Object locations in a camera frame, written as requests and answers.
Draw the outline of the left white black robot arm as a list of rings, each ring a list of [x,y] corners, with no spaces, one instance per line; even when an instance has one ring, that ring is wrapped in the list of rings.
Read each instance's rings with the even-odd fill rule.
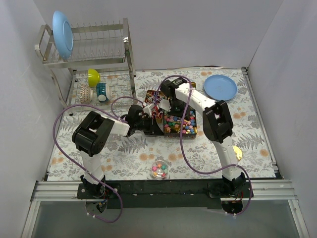
[[[105,194],[106,181],[102,171],[100,152],[103,150],[111,134],[129,137],[140,130],[147,136],[162,136],[164,132],[159,127],[152,112],[145,112],[138,105],[131,105],[126,115],[120,119],[104,118],[96,112],[89,112],[72,135],[72,142],[79,150],[83,166],[86,169],[81,175],[84,188],[94,198]]]

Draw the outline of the tin of star candies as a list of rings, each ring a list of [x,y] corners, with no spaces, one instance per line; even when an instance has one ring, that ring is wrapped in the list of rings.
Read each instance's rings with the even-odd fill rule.
[[[182,122],[181,116],[173,116],[169,112],[164,112],[163,120],[164,136],[169,138],[180,137],[180,133],[183,134],[182,138],[194,139],[198,133],[196,111],[188,107],[187,114]]]

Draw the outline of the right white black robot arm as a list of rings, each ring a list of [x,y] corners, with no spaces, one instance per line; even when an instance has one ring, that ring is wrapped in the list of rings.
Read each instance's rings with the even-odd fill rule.
[[[180,148],[187,166],[201,175],[211,175],[222,171],[224,191],[230,197],[241,193],[246,183],[247,172],[238,165],[232,143],[233,121],[228,104],[225,101],[212,100],[193,86],[189,78],[180,75],[171,75],[165,78],[159,85],[158,91],[170,98],[173,103],[181,101],[185,103],[182,114],[184,121],[188,107],[192,107],[203,118],[203,132],[215,146],[221,168],[211,172],[201,172],[192,167],[186,158],[183,148],[183,134],[180,134]]]

